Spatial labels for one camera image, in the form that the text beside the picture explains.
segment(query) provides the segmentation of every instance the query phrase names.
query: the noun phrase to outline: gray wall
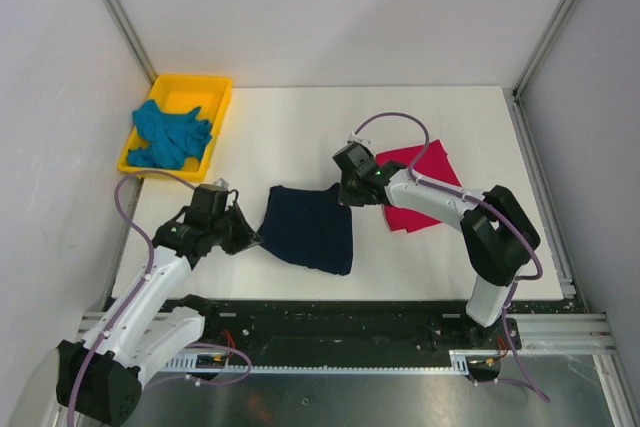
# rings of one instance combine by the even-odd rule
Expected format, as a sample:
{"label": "gray wall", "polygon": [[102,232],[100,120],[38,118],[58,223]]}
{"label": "gray wall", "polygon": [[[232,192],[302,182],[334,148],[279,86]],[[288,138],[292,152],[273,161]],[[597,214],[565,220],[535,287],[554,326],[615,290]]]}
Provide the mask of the gray wall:
{"label": "gray wall", "polygon": [[640,397],[640,0],[581,0],[525,97],[589,304]]}
{"label": "gray wall", "polygon": [[559,0],[120,1],[159,73],[243,87],[509,87]]}
{"label": "gray wall", "polygon": [[149,86],[101,0],[0,0],[0,12],[6,425],[29,372],[104,288],[122,229],[116,158]]}

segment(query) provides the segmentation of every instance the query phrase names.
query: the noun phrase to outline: fabric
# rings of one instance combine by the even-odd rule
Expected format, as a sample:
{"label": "fabric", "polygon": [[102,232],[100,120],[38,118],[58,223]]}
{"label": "fabric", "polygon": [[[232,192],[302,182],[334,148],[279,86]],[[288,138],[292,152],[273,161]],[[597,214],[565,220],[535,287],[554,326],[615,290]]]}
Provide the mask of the fabric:
{"label": "fabric", "polygon": [[338,204],[340,185],[312,191],[271,187],[263,249],[290,264],[347,275],[353,262],[351,209]]}
{"label": "fabric", "polygon": [[133,112],[138,135],[150,144],[144,149],[131,149],[129,165],[179,170],[187,157],[202,160],[211,140],[211,122],[196,120],[200,107],[187,114],[165,114],[155,100],[147,100]]}
{"label": "fabric", "polygon": [[[422,145],[390,150],[376,155],[376,161],[380,165],[388,160],[395,160],[409,165],[418,152],[420,152],[420,149],[422,149]],[[449,164],[447,153],[439,140],[435,140],[429,144],[427,152],[418,161],[414,170],[422,175],[441,180],[442,182],[460,186],[460,181],[458,177],[456,177],[451,164]],[[413,210],[389,207],[386,205],[384,206],[384,216],[391,231],[404,229],[411,233],[440,223],[439,220],[414,212]]]}

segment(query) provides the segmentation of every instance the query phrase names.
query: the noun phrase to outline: navy cloth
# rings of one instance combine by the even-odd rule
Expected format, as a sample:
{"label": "navy cloth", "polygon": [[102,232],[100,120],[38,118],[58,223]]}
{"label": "navy cloth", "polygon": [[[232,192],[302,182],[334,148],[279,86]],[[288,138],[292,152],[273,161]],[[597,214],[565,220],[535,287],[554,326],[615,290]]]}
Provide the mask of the navy cloth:
{"label": "navy cloth", "polygon": [[340,185],[329,190],[271,187],[262,248],[290,264],[347,275],[353,261],[351,209],[338,204]]}
{"label": "navy cloth", "polygon": [[200,107],[188,114],[165,114],[155,100],[147,100],[133,112],[138,135],[149,141],[144,149],[131,149],[129,165],[179,170],[187,157],[202,160],[211,140],[211,122],[196,120]]}

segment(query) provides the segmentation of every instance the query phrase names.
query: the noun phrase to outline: red cloth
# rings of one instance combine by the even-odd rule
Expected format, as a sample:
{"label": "red cloth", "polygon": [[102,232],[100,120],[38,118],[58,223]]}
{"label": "red cloth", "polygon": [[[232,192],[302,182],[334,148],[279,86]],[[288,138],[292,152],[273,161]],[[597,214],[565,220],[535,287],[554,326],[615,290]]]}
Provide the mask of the red cloth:
{"label": "red cloth", "polygon": [[[409,165],[413,158],[420,152],[422,145],[407,147],[404,149],[390,150],[376,155],[376,161],[382,165],[388,160],[395,160]],[[422,156],[414,167],[416,172],[433,177],[434,179],[460,186],[460,181],[456,177],[451,164],[447,160],[445,152],[439,140],[434,140],[429,144],[427,152]],[[400,209],[398,207],[384,206],[384,216],[391,231],[405,229],[407,232],[415,232],[425,227],[437,225],[439,220],[428,217],[413,210]]]}

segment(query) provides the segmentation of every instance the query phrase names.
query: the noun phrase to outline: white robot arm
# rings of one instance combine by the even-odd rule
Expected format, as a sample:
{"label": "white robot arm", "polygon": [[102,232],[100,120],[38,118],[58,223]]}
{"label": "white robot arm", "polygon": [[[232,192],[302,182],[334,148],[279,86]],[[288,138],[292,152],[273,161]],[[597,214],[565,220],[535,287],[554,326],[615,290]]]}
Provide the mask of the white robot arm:
{"label": "white robot arm", "polygon": [[386,204],[411,209],[462,233],[471,265],[478,274],[466,314],[481,328],[492,327],[514,279],[530,257],[505,225],[498,223],[494,228],[492,222],[498,219],[465,198],[491,204],[535,249],[540,238],[513,194],[500,186],[483,192],[420,175],[412,177],[407,167],[398,162],[378,165],[373,154],[357,141],[350,141],[333,159],[342,171],[340,201],[344,205]]}
{"label": "white robot arm", "polygon": [[121,425],[151,377],[200,339],[205,319],[187,307],[177,307],[163,322],[150,330],[149,326],[171,291],[213,247],[233,255],[261,242],[237,202],[229,204],[230,193],[224,181],[196,187],[191,205],[157,230],[153,263],[140,269],[80,342],[58,345],[56,396],[61,405],[69,405],[78,372],[88,363],[75,410],[114,427]]}

